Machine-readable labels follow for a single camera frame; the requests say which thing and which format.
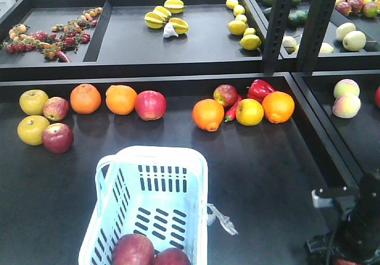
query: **orange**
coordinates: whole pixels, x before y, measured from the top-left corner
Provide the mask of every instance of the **orange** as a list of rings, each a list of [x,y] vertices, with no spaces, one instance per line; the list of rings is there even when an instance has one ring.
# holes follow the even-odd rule
[[[224,107],[214,99],[200,100],[192,109],[192,119],[202,130],[217,131],[224,117]]]
[[[280,91],[274,91],[267,95],[261,104],[265,117],[273,124],[286,122],[295,109],[293,98]]]
[[[93,113],[102,103],[99,91],[91,84],[80,84],[70,94],[70,104],[77,113]]]
[[[135,108],[137,93],[130,86],[112,85],[106,91],[106,104],[117,115],[127,115]]]

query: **red bell pepper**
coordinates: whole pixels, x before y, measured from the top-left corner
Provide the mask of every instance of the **red bell pepper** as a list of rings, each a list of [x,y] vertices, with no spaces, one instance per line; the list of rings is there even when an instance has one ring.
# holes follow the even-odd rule
[[[271,84],[261,79],[254,80],[251,86],[248,88],[249,90],[247,97],[249,99],[255,99],[259,103],[262,103],[262,100],[264,100],[268,94],[274,92],[274,88],[271,86]]]

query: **light blue plastic basket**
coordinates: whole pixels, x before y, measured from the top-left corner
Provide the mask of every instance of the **light blue plastic basket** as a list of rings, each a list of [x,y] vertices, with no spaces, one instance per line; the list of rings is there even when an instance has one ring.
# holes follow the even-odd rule
[[[101,158],[79,265],[111,265],[118,239],[130,233],[149,237],[156,253],[178,247],[192,265],[207,265],[207,172],[188,148],[131,146]]]

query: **peach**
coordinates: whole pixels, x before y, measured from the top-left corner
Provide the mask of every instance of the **peach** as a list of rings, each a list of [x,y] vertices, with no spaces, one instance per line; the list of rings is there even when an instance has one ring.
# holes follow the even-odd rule
[[[344,93],[336,98],[332,106],[332,113],[339,118],[353,118],[361,105],[359,97],[351,93]]]
[[[338,98],[343,93],[351,93],[355,96],[359,96],[359,85],[351,79],[342,79],[334,87],[334,98]]]

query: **garlic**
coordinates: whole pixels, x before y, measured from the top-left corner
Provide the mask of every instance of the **garlic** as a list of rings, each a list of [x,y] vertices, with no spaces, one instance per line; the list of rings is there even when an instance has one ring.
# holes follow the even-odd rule
[[[167,23],[164,27],[164,37],[168,38],[170,36],[178,37],[178,33],[174,30],[174,27],[171,23]]]

